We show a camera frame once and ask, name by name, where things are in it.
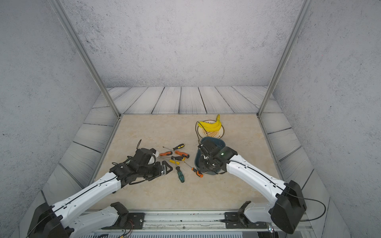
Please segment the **orange small screwdriver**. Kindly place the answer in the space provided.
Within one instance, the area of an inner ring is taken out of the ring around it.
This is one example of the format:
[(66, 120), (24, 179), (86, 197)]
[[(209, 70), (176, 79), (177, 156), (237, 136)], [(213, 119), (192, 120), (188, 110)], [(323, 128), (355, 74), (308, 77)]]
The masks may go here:
[(172, 156), (172, 155), (173, 155), (172, 151), (167, 151), (167, 152), (159, 154), (160, 157), (167, 157), (167, 156)]

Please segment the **orange black stubby screwdriver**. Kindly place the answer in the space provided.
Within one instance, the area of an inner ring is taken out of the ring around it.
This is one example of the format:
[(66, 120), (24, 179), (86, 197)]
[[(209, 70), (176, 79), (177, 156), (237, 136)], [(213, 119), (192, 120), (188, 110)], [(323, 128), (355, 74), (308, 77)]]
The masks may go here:
[(192, 170), (198, 177), (200, 177), (200, 178), (203, 177), (203, 174), (202, 174), (199, 170), (197, 170), (196, 168), (190, 166), (190, 165), (187, 164), (185, 161), (184, 161), (184, 163), (185, 163), (187, 166), (189, 166), (189, 167), (191, 168), (191, 170)]

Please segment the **round patterned plate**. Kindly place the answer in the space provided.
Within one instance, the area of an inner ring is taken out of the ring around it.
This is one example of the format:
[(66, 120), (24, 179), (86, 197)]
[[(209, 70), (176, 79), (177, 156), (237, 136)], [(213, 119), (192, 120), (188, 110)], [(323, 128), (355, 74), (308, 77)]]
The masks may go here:
[(208, 132), (208, 131), (205, 131), (204, 128), (201, 127), (198, 123), (196, 123), (196, 131), (201, 138), (213, 137), (213, 138), (221, 139), (225, 133), (223, 126), (221, 126), (218, 131)]

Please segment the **yellow banana bunch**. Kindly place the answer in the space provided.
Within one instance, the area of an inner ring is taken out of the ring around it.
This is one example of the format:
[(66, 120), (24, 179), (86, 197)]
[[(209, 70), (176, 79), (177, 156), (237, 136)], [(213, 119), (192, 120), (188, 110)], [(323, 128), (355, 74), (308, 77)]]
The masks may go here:
[(206, 122), (197, 122), (197, 125), (203, 128), (206, 132), (215, 132), (219, 131), (222, 128), (222, 123), (220, 121), (220, 115), (218, 114), (216, 117), (216, 122), (213, 124), (209, 124)]

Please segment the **black yellow small screwdriver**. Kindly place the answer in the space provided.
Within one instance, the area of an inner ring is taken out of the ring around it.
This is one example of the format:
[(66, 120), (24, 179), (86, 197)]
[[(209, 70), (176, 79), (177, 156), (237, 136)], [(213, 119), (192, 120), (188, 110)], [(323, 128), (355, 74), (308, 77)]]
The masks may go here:
[(173, 148), (168, 148), (168, 147), (163, 147), (163, 148), (165, 148), (165, 149), (168, 149), (168, 150), (170, 150), (170, 151), (176, 151), (176, 150), (179, 150), (179, 149), (181, 149), (181, 148), (184, 148), (184, 144), (182, 143), (182, 144), (179, 144), (179, 145), (177, 145), (177, 146), (175, 146), (175, 147), (173, 147)]

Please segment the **aluminium frame post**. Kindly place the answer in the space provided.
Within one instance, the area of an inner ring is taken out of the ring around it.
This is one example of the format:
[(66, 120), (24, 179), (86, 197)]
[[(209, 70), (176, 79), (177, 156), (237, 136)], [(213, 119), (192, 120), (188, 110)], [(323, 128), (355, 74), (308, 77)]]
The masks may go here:
[(308, 13), (311, 9), (312, 2), (313, 2), (312, 0), (305, 0), (302, 4), (299, 15), (296, 19), (296, 22), (295, 22), (293, 29), (290, 33), (290, 36), (288, 38), (287, 44), (286, 44), (284, 51), (281, 55), (280, 61), (277, 65), (276, 70), (273, 74), (273, 77), (272, 77), (272, 79), (268, 85), (266, 94), (265, 94), (264, 99), (263, 99), (261, 106), (259, 108), (259, 112), (257, 113), (257, 116), (259, 119), (262, 117), (262, 114), (265, 112), (265, 109), (266, 109), (267, 104), (270, 100), (270, 97), (276, 88), (276, 85), (280, 79), (280, 76), (284, 70), (284, 67), (286, 66), (287, 60), (288, 60), (288, 58), (292, 52), (293, 46), (298, 39), (298, 36), (301, 32), (303, 24), (304, 24), (304, 22), (308, 16)]
[(84, 62), (85, 66), (89, 70), (93, 80), (97, 84), (98, 88), (100, 89), (102, 95), (104, 96), (106, 102), (111, 107), (112, 111), (116, 115), (116, 117), (119, 119), (121, 117), (120, 111), (117, 109), (114, 100), (110, 96), (110, 93), (106, 89), (98, 71), (96, 70), (92, 60), (90, 59), (85, 47), (83, 46), (78, 34), (76, 33), (72, 23), (70, 22), (69, 17), (67, 16), (62, 4), (58, 0), (49, 0), (49, 4), (51, 5), (53, 11), (55, 12), (56, 16), (58, 17), (61, 25), (63, 26), (65, 32), (69, 36), (70, 40), (74, 44), (77, 52), (79, 53), (82, 61)]

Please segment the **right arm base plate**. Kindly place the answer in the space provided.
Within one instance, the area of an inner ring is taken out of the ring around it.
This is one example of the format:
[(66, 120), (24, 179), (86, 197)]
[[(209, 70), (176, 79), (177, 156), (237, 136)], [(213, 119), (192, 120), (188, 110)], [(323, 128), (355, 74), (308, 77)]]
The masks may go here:
[(251, 222), (243, 213), (225, 212), (224, 219), (220, 220), (226, 229), (266, 229), (266, 222)]

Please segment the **aluminium front rail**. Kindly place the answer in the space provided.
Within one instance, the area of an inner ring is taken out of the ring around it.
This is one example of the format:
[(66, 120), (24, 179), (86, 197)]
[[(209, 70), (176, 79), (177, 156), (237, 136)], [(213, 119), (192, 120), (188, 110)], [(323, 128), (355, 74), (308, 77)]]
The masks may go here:
[(227, 228), (235, 210), (132, 210), (144, 213), (138, 228), (96, 230), (85, 238), (315, 238), (309, 222), (301, 222), (293, 234), (281, 231), (275, 224), (260, 223), (252, 228)]

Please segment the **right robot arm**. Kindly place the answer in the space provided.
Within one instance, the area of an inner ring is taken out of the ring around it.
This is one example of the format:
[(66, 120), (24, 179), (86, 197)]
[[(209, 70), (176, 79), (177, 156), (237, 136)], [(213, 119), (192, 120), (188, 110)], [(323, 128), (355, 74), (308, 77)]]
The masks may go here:
[(259, 191), (266, 203), (245, 202), (237, 212), (238, 223), (249, 228), (256, 223), (273, 223), (287, 234), (293, 234), (307, 210), (300, 185), (277, 179), (250, 164), (237, 151), (221, 147), (213, 138), (204, 138), (198, 145), (195, 165), (202, 173), (229, 173)]

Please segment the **right aluminium frame post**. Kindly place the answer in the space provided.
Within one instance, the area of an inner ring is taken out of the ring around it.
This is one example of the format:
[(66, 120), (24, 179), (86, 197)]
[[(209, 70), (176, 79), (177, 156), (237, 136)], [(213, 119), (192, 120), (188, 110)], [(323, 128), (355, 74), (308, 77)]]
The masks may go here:
[(263, 99), (261, 106), (259, 108), (259, 112), (257, 113), (257, 116), (259, 119), (262, 117), (262, 114), (265, 112), (265, 109), (266, 109), (267, 104), (270, 100), (270, 97), (276, 88), (276, 85), (280, 79), (280, 76), (284, 70), (284, 67), (286, 66), (287, 60), (288, 60), (288, 58), (292, 52), (293, 46), (298, 39), (298, 36), (301, 32), (303, 24), (304, 24), (304, 22), (308, 16), (308, 13), (311, 9), (312, 2), (313, 2), (312, 0), (305, 0), (302, 4), (299, 15), (296, 19), (296, 22), (295, 22), (293, 29), (290, 33), (290, 36), (288, 38), (287, 44), (286, 44), (284, 51), (281, 55), (280, 61), (277, 65), (276, 70), (273, 74), (273, 77), (272, 77), (272, 79), (268, 85), (266, 94), (265, 94), (264, 99)]

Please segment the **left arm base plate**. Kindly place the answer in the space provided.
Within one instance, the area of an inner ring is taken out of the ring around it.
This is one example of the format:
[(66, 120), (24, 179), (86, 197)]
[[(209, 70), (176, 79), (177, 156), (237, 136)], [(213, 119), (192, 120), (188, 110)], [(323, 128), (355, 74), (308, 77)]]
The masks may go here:
[(116, 223), (111, 227), (110, 230), (125, 229), (129, 230), (141, 230), (143, 228), (145, 213), (128, 213), (120, 215)]

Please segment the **green black screwdriver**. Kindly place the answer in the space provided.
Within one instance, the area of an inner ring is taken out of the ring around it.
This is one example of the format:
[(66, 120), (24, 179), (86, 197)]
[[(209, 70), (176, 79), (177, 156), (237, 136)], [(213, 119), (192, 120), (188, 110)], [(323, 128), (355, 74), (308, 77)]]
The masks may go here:
[(185, 177), (180, 169), (179, 166), (176, 167), (176, 171), (177, 171), (177, 174), (178, 174), (178, 178), (180, 180), (181, 183), (184, 183), (185, 182)]

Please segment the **teal storage box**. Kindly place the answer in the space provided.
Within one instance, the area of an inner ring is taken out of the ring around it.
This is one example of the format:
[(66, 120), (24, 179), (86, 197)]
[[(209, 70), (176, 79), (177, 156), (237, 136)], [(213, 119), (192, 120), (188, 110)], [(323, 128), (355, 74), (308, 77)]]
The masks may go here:
[[(218, 138), (214, 138), (214, 137), (204, 137), (201, 139), (201, 144), (203, 144), (204, 142), (206, 141), (211, 141), (213, 142), (219, 150), (221, 150), (222, 148), (224, 148), (226, 146), (226, 143), (222, 140), (222, 139), (218, 139)], [(216, 172), (211, 172), (211, 171), (204, 171), (203, 170), (203, 166), (200, 166), (200, 161), (203, 160), (201, 158), (201, 150), (198, 149), (197, 150), (197, 153), (196, 153), (196, 156), (195, 156), (195, 159), (194, 159), (194, 165), (196, 167), (197, 170), (201, 170), (201, 172), (203, 174), (208, 174), (208, 175), (216, 175), (216, 173), (219, 173), (221, 170), (216, 170)]]

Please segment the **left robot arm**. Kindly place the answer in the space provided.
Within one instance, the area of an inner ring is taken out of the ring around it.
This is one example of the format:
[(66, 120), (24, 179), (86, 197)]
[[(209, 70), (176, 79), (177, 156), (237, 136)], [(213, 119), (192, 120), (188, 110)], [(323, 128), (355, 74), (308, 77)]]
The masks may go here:
[(166, 161), (157, 160), (155, 149), (137, 149), (134, 156), (126, 161), (113, 163), (113, 167), (100, 179), (53, 205), (43, 203), (33, 214), (28, 238), (79, 238), (95, 230), (111, 227), (128, 210), (119, 202), (113, 203), (98, 212), (84, 215), (88, 208), (109, 194), (115, 193), (126, 185), (151, 181), (173, 170)]

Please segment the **left aluminium frame post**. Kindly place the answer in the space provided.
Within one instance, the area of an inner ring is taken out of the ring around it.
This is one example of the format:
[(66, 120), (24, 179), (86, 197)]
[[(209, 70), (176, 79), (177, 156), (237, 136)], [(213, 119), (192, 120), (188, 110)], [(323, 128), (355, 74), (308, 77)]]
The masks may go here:
[(49, 0), (49, 4), (51, 5), (53, 11), (55, 12), (56, 16), (58, 17), (61, 25), (63, 26), (65, 32), (69, 36), (70, 40), (74, 44), (77, 52), (79, 53), (82, 61), (84, 62), (85, 66), (89, 70), (93, 80), (97, 84), (98, 88), (100, 89), (102, 95), (104, 96), (106, 102), (111, 107), (112, 111), (116, 115), (116, 117), (119, 119), (121, 117), (120, 111), (117, 109), (114, 100), (110, 96), (110, 93), (106, 89), (98, 71), (96, 70), (92, 60), (90, 59), (85, 47), (83, 46), (78, 34), (76, 33), (72, 23), (70, 22), (69, 17), (67, 16), (62, 4), (58, 0)]

